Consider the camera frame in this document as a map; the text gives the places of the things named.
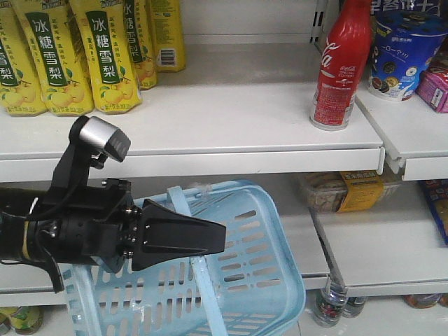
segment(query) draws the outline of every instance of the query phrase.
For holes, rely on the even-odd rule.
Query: coca-cola logo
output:
[[[335,42],[329,43],[327,39],[327,46],[325,47],[322,53],[322,59],[321,59],[322,67],[327,68],[330,66],[331,60],[333,59],[333,56],[331,56],[330,53],[333,50],[338,49],[340,46],[341,45],[337,45]]]

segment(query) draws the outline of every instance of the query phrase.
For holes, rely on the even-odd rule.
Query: robotic arm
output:
[[[57,263],[101,265],[119,272],[186,256],[224,251],[225,227],[170,211],[150,199],[134,205],[129,181],[87,186],[89,169],[122,162],[130,140],[97,117],[79,117],[47,192],[0,189],[0,262],[44,269],[64,289]]]

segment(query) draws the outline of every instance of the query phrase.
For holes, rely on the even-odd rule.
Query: barcode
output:
[[[160,66],[175,67],[176,66],[176,50],[175,49],[161,49],[160,51]]]

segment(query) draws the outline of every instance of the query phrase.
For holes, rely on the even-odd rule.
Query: yellow drink bottle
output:
[[[125,0],[127,40],[142,90],[150,89],[157,84],[147,6],[146,0]]]
[[[94,108],[88,68],[68,0],[13,0],[24,29],[44,101],[58,116],[79,116]]]
[[[179,0],[148,0],[157,71],[177,72],[186,67]]]
[[[123,0],[70,0],[87,52],[95,106],[125,113],[141,103]]]
[[[2,307],[0,314],[8,318],[10,326],[19,335],[34,334],[43,322],[43,312],[38,306]]]
[[[8,0],[0,0],[0,104],[12,116],[47,110],[27,40]]]

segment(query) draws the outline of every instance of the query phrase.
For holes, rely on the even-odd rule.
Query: pink package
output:
[[[438,113],[448,113],[448,58],[438,58],[421,75],[417,94]]]

